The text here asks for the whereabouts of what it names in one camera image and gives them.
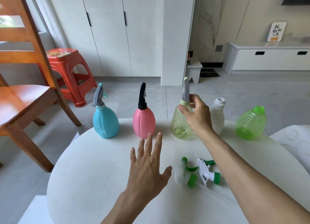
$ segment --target white tv cabinet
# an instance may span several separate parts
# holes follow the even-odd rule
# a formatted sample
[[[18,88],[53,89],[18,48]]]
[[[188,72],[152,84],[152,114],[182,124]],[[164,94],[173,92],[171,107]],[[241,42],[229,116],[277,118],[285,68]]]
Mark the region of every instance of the white tv cabinet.
[[[310,44],[229,42],[223,68],[228,74],[240,70],[310,70]]]

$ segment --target green bottle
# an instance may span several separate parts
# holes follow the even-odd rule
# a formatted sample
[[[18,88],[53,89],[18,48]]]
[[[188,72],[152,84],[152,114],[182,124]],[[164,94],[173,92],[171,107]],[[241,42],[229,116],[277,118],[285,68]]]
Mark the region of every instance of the green bottle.
[[[262,135],[266,126],[265,108],[257,105],[244,113],[236,123],[236,134],[238,137],[252,141]]]
[[[180,104],[185,106],[189,111],[193,111],[189,104],[189,82],[187,77],[184,78],[184,94]],[[176,110],[173,114],[170,130],[173,136],[178,139],[186,139],[192,133],[185,116],[179,111],[178,106],[176,106]]]

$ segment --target drawer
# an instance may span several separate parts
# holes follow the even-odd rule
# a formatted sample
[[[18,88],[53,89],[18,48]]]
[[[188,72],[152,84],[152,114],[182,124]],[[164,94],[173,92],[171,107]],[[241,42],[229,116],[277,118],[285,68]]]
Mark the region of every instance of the drawer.
[[[310,49],[281,49],[275,70],[310,70]]]
[[[280,49],[240,49],[233,70],[271,70]]]

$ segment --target sign with chinese characters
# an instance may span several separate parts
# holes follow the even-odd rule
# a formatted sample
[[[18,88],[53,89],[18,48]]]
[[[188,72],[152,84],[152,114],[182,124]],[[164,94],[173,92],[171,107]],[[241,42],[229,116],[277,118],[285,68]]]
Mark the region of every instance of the sign with chinese characters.
[[[280,42],[284,33],[285,26],[286,22],[272,23],[267,42]]]

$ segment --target hand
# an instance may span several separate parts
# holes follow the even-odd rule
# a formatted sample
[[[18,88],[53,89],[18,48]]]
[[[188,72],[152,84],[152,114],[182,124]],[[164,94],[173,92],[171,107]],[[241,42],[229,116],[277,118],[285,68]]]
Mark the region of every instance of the hand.
[[[202,130],[214,132],[211,123],[211,115],[209,107],[196,94],[189,95],[190,104],[195,108],[194,112],[190,112],[185,106],[178,105],[180,112],[184,114],[192,131],[198,135]]]
[[[145,144],[144,138],[140,141],[137,157],[134,148],[130,152],[130,172],[125,192],[131,194],[136,200],[147,205],[167,185],[171,177],[172,167],[159,173],[159,160],[162,145],[162,134],[159,132],[152,153],[152,135],[149,134]]]

